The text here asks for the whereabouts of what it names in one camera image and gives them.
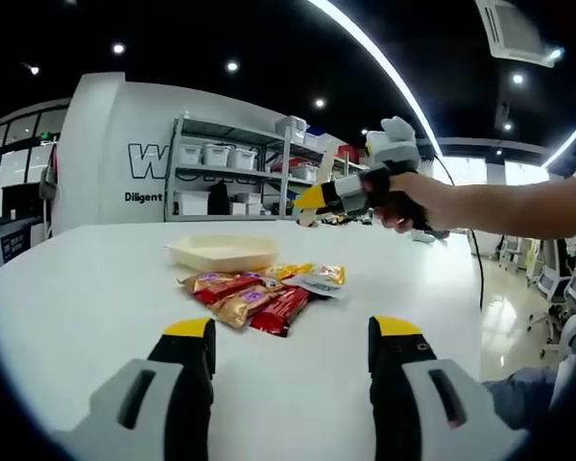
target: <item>air conditioner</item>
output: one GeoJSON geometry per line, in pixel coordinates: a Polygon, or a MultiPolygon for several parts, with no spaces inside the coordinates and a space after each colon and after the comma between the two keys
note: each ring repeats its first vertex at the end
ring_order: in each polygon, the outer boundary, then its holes
{"type": "Polygon", "coordinates": [[[555,66],[552,50],[542,42],[538,28],[517,7],[503,0],[475,2],[494,58],[555,66]]]}

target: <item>person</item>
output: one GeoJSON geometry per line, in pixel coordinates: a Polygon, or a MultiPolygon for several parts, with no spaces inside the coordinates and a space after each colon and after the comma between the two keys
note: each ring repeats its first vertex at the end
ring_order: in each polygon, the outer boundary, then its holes
{"type": "MultiPolygon", "coordinates": [[[[434,230],[467,228],[502,235],[560,239],[576,235],[576,173],[561,182],[523,186],[451,186],[416,173],[391,178],[391,190],[405,192],[425,209],[434,230]]],[[[389,208],[377,208],[386,228],[412,229],[389,208]]],[[[532,428],[563,390],[576,361],[571,355],[557,371],[522,369],[501,381],[483,383],[497,415],[511,428],[532,428]]]]}

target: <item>jeans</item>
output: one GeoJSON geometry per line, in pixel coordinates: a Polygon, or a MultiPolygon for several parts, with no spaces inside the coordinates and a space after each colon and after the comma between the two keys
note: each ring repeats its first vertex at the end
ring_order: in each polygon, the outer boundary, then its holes
{"type": "Polygon", "coordinates": [[[511,429],[529,429],[548,411],[557,372],[523,368],[501,381],[482,384],[492,394],[495,413],[511,429]]]}

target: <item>white table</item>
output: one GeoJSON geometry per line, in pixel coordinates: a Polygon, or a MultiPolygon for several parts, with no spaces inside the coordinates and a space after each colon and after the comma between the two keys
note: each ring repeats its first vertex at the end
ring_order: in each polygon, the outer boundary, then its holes
{"type": "Polygon", "coordinates": [[[207,232],[272,237],[280,262],[345,265],[351,291],[307,306],[285,339],[217,324],[211,460],[373,459],[373,314],[415,323],[439,358],[478,378],[479,279],[462,235],[426,245],[355,223],[82,227],[0,269],[0,358],[44,427],[74,427],[90,394],[131,358],[146,358],[169,325],[209,315],[178,288],[190,272],[162,248],[207,232]]]}

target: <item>black ceiling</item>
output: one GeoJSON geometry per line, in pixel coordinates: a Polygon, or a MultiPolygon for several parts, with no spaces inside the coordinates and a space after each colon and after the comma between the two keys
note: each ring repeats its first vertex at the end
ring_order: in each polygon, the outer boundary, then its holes
{"type": "MultiPolygon", "coordinates": [[[[437,136],[555,146],[576,127],[576,0],[514,2],[565,48],[554,69],[494,59],[473,0],[333,3],[395,64],[437,136]],[[510,85],[518,70],[522,88],[510,85]],[[501,100],[516,125],[509,134],[494,127],[501,100]]],[[[71,96],[82,74],[103,71],[299,115],[355,145],[385,116],[418,125],[369,55],[306,0],[0,1],[0,116],[71,96]],[[111,54],[114,41],[125,55],[111,54]],[[238,73],[224,70],[228,59],[240,62],[238,73]],[[313,108],[317,96],[324,110],[313,108]]]]}

